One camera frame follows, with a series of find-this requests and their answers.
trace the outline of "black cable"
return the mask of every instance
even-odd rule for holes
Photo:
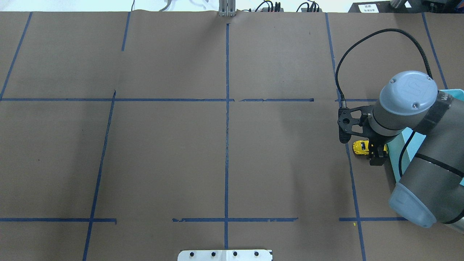
[[[315,7],[316,7],[316,2],[313,2],[313,3],[311,4],[311,7],[309,8],[309,11],[312,13],[312,12],[313,12],[313,8],[315,8]]]
[[[313,11],[312,8],[309,8],[309,10],[310,10],[311,12],[315,12],[316,6],[317,6],[317,11],[319,11],[319,4],[318,4],[318,3],[314,2],[314,1],[311,1],[311,0],[308,0],[308,2],[311,2],[311,3],[312,3],[311,6],[314,8],[314,11]]]
[[[412,140],[412,137],[414,137],[414,134],[416,134],[415,131],[412,131],[411,135],[409,136],[409,139],[406,141],[405,145],[403,146],[403,149],[401,150],[401,153],[400,153],[400,160],[399,160],[399,163],[398,163],[398,170],[399,170],[399,173],[400,173],[400,178],[403,176],[403,167],[402,167],[402,163],[403,163],[403,155],[406,151],[406,148],[407,146],[409,145],[409,143],[411,142]]]
[[[300,6],[299,6],[298,9],[296,10],[296,12],[300,11],[300,8],[301,8],[304,4],[308,5],[308,8],[306,9],[306,11],[309,12],[309,3],[308,3],[308,2],[304,2],[304,3],[300,4]]]
[[[369,38],[371,38],[371,37],[373,37],[373,36],[375,36],[375,35],[377,35],[379,33],[385,33],[385,32],[397,32],[397,33],[401,33],[401,34],[405,35],[406,37],[408,37],[414,43],[414,45],[417,47],[417,49],[419,50],[419,53],[422,56],[422,59],[424,60],[424,65],[425,65],[425,69],[427,70],[427,74],[430,76],[430,78],[432,78],[432,72],[430,71],[429,62],[427,60],[427,57],[425,56],[424,49],[422,49],[419,42],[414,37],[412,37],[412,35],[410,35],[409,33],[405,32],[405,31],[403,31],[401,29],[396,29],[396,28],[388,28],[388,29],[379,30],[379,31],[376,31],[376,32],[364,37],[363,39],[359,40],[358,42],[356,42],[354,45],[352,45],[345,52],[345,54],[340,59],[340,62],[338,63],[338,66],[337,66],[337,70],[335,72],[335,84],[337,85],[338,92],[340,93],[341,101],[345,101],[345,95],[343,94],[342,90],[340,89],[340,84],[338,83],[338,71],[340,70],[340,66],[342,65],[343,60],[348,55],[348,53],[351,50],[353,50],[353,48],[358,46],[358,44],[364,42],[365,40],[367,40],[367,39],[369,39]]]
[[[263,1],[255,10],[255,12],[264,4],[264,3],[271,3],[271,10],[274,9],[274,4],[272,3],[272,1],[269,1],[269,0],[266,0],[266,1]]]

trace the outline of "electrical cable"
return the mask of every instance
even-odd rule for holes
[[[168,0],[168,3],[166,4],[166,6],[160,9],[158,12],[163,12],[164,10],[168,9],[168,7],[171,5],[171,2],[172,0]]]
[[[308,3],[308,2],[304,2],[304,3],[300,4],[300,6],[299,6],[298,9],[296,10],[296,12],[300,11],[300,8],[301,8],[304,4],[308,5],[308,8],[306,9],[306,11],[309,12],[309,3]]]
[[[263,1],[255,10],[255,12],[264,4],[264,3],[271,3],[271,10],[274,9],[274,4],[272,3],[272,1],[269,1],[269,0],[266,0],[266,1]]]
[[[319,4],[314,2],[314,1],[311,1],[311,0],[308,0],[308,2],[311,2],[314,4],[314,11],[312,8],[310,8],[310,12],[315,12],[316,11],[316,6],[317,6],[317,12],[319,11]]]
[[[266,4],[267,4],[267,11],[270,12],[271,5],[269,4],[269,2],[266,2]]]
[[[425,52],[424,52],[424,49],[422,49],[422,47],[420,46],[419,42],[412,36],[410,35],[409,33],[407,33],[406,31],[403,31],[401,29],[396,29],[396,28],[388,28],[388,29],[383,29],[383,30],[379,30],[379,31],[376,31],[366,37],[364,37],[363,39],[359,40],[358,42],[356,42],[354,45],[352,45],[346,52],[345,54],[342,56],[342,58],[340,59],[340,62],[338,63],[338,66],[337,66],[337,70],[335,72],[335,84],[337,85],[337,89],[338,89],[338,92],[340,93],[340,101],[342,102],[341,104],[343,104],[343,101],[345,101],[345,104],[346,104],[346,100],[345,100],[345,95],[343,94],[342,90],[340,89],[340,84],[338,83],[338,71],[340,69],[340,66],[342,65],[342,62],[343,60],[345,59],[345,57],[348,55],[348,53],[353,50],[353,48],[355,48],[358,44],[364,42],[365,40],[379,34],[379,33],[385,33],[385,32],[397,32],[397,33],[401,33],[403,35],[405,35],[406,37],[408,37],[413,43],[414,45],[417,47],[417,49],[419,50],[419,53],[420,55],[422,56],[422,59],[424,61],[424,65],[425,65],[425,70],[427,71],[427,75],[430,77],[430,78],[433,78],[432,77],[432,72],[430,70],[430,66],[429,66],[429,62],[427,60],[427,56],[425,55]],[[403,176],[403,168],[401,167],[402,165],[402,161],[403,161],[403,155],[406,151],[406,148],[408,147],[409,143],[411,142],[412,138],[414,137],[414,134],[416,134],[415,131],[412,131],[411,135],[409,136],[408,140],[406,141],[405,145],[403,146],[403,149],[401,150],[401,153],[400,153],[400,158],[399,158],[399,162],[398,162],[398,170],[399,170],[399,173],[400,173],[400,177]]]
[[[419,42],[412,35],[410,35],[406,31],[403,31],[401,29],[396,29],[396,28],[388,28],[388,29],[379,30],[379,31],[376,31],[376,32],[364,37],[363,39],[357,41],[354,45],[352,45],[345,52],[345,54],[340,59],[340,62],[338,63],[338,66],[337,66],[337,70],[335,72],[335,84],[337,85],[338,92],[340,93],[341,101],[345,101],[345,95],[343,94],[342,90],[340,89],[340,84],[338,82],[338,71],[340,70],[340,66],[342,65],[342,62],[344,61],[345,57],[348,55],[348,53],[351,50],[353,50],[353,48],[358,46],[360,43],[364,42],[365,40],[367,40],[367,39],[369,39],[369,38],[371,38],[371,37],[373,37],[373,36],[375,36],[375,35],[377,35],[379,33],[385,33],[385,32],[397,32],[397,33],[401,33],[401,34],[405,35],[406,37],[408,37],[414,43],[414,45],[417,47],[417,49],[419,50],[419,53],[422,56],[422,59],[424,60],[424,65],[425,65],[425,69],[427,70],[427,74],[430,76],[430,78],[432,78],[432,72],[430,71],[429,62],[427,60],[427,57],[425,56],[424,49],[422,49]]]
[[[403,155],[404,155],[404,153],[406,151],[407,146],[411,142],[412,137],[414,137],[414,134],[416,134],[416,132],[412,131],[411,135],[409,136],[408,140],[406,141],[406,143],[403,146],[403,149],[401,150],[401,153],[400,153],[400,159],[399,159],[399,162],[398,162],[398,170],[399,170],[399,173],[400,173],[400,178],[403,176],[403,167],[402,167]]]
[[[315,7],[316,7],[316,2],[313,2],[313,3],[311,4],[311,7],[309,8],[309,11],[312,13],[312,12],[313,12],[313,8],[315,8]]]

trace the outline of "metal bracket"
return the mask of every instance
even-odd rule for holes
[[[235,16],[235,0],[219,0],[219,16]]]
[[[272,250],[184,250],[177,261],[272,261]]]
[[[348,135],[346,142],[348,142],[351,135],[368,138],[369,155],[367,158],[370,160],[369,164],[371,166],[381,166],[388,159],[388,154],[383,151],[383,147],[394,137],[380,135],[371,128],[368,119],[372,116],[372,108],[373,106],[369,105],[339,110],[338,126],[340,135]],[[361,118],[353,118],[351,113],[354,111],[361,111]],[[354,125],[362,127],[362,133],[353,131]]]

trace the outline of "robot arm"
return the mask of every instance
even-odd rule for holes
[[[352,118],[353,111],[361,111],[361,118]],[[362,133],[352,131],[355,124]],[[391,79],[375,105],[349,109],[342,104],[338,125],[342,143],[351,135],[369,138],[371,165],[384,163],[384,144],[405,127],[427,135],[396,184],[390,207],[422,227],[438,221],[464,232],[463,101],[438,91],[427,74],[407,71]]]

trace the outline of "coiled black cable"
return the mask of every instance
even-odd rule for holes
[[[335,84],[337,85],[337,89],[338,89],[338,92],[340,93],[340,98],[342,101],[345,100],[345,95],[343,94],[342,90],[340,89],[340,84],[338,82],[338,71],[340,70],[340,66],[342,65],[342,62],[343,60],[345,59],[345,57],[348,55],[348,53],[353,50],[353,48],[355,48],[356,46],[358,46],[360,43],[364,42],[365,40],[379,34],[379,33],[385,33],[385,32],[397,32],[397,33],[401,33],[403,35],[405,35],[406,37],[408,37],[413,43],[414,45],[417,47],[417,49],[419,50],[419,53],[420,55],[422,56],[422,59],[424,60],[424,65],[425,65],[425,69],[427,70],[427,74],[430,76],[430,78],[432,78],[432,72],[430,71],[430,66],[429,66],[429,62],[427,60],[427,57],[425,56],[425,52],[424,52],[424,49],[422,49],[422,47],[420,46],[419,42],[412,36],[410,35],[409,33],[407,33],[406,31],[403,31],[401,29],[396,29],[396,28],[388,28],[388,29],[383,29],[383,30],[379,30],[379,31],[376,31],[366,37],[364,37],[363,39],[357,41],[354,45],[352,45],[346,52],[345,54],[342,56],[342,58],[340,59],[340,62],[338,63],[338,66],[337,66],[337,70],[335,72]]]

